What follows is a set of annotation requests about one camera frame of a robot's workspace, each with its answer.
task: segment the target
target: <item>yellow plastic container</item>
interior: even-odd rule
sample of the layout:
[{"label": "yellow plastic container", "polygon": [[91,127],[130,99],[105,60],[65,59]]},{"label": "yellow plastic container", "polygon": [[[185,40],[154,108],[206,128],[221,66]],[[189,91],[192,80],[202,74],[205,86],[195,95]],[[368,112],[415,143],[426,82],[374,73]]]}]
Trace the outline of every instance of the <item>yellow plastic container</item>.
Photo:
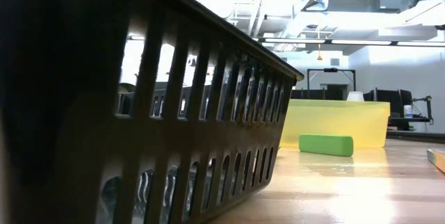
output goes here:
[{"label": "yellow plastic container", "polygon": [[298,147],[301,134],[341,134],[354,139],[354,149],[384,147],[388,102],[291,99],[280,145]]}]

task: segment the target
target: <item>ceiling light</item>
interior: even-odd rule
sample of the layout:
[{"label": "ceiling light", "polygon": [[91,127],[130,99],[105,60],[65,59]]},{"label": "ceiling light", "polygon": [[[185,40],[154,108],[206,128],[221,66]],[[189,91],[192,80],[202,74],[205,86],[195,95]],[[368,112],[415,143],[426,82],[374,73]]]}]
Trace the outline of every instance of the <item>ceiling light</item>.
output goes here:
[{"label": "ceiling light", "polygon": [[308,44],[321,44],[324,43],[325,40],[321,39],[281,39],[281,38],[266,38],[265,42],[273,42],[273,43],[308,43]]},{"label": "ceiling light", "polygon": [[332,40],[332,44],[344,45],[389,45],[388,40]]},{"label": "ceiling light", "polygon": [[397,45],[407,47],[445,47],[445,42],[398,42]]},{"label": "ceiling light", "polygon": [[133,35],[133,36],[130,36],[130,39],[132,39],[132,40],[145,40],[145,37],[144,36],[140,36],[140,35]]}]

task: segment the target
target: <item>black plastic basket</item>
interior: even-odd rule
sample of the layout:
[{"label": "black plastic basket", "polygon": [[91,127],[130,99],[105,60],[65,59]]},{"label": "black plastic basket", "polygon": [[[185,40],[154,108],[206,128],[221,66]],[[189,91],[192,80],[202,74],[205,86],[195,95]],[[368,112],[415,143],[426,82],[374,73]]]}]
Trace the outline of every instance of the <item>black plastic basket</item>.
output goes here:
[{"label": "black plastic basket", "polygon": [[[2,1],[10,223],[199,223],[269,183],[303,75],[260,44],[194,0]],[[147,39],[135,93],[118,95],[129,29]]]}]

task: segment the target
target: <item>ceiling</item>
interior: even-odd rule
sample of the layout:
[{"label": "ceiling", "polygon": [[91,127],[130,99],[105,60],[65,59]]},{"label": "ceiling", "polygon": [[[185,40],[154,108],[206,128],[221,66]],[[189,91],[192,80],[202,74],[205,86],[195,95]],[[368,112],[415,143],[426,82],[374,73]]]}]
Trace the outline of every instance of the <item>ceiling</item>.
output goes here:
[{"label": "ceiling", "polygon": [[[427,23],[430,17],[423,16],[415,23],[408,23],[406,18],[411,14],[404,11],[416,5],[416,0],[324,0],[325,10],[322,11],[305,10],[309,4],[307,0],[198,1],[252,37],[429,40],[437,36],[434,23],[442,22]],[[445,13],[445,1],[440,2]],[[429,7],[416,11],[416,16],[423,15],[424,10]],[[308,44],[296,49],[286,47],[286,44],[266,46],[275,51],[318,49],[318,45]],[[350,54],[358,48],[323,45],[322,49]]]}]

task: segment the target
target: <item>wooden table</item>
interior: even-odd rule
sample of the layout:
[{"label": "wooden table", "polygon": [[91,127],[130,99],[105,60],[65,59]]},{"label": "wooden table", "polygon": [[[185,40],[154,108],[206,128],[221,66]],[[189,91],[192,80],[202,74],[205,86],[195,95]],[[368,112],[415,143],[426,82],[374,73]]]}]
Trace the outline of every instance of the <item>wooden table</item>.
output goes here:
[{"label": "wooden table", "polygon": [[211,223],[445,223],[445,174],[429,147],[445,145],[387,140],[353,157],[283,147],[270,185]]}]

